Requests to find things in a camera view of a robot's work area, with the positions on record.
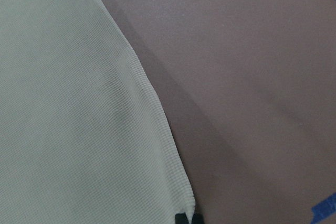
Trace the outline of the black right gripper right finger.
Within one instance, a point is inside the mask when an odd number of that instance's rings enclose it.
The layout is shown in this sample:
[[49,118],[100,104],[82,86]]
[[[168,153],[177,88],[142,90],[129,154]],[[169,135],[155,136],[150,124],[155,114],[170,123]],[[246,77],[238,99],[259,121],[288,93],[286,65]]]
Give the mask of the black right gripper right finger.
[[195,213],[192,217],[192,224],[204,224],[203,215]]

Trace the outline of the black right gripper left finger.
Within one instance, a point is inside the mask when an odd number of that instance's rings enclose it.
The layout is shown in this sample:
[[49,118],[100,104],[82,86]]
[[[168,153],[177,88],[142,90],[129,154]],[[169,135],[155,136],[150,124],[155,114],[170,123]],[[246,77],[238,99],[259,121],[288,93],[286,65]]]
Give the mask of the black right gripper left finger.
[[175,224],[188,224],[186,213],[175,215]]

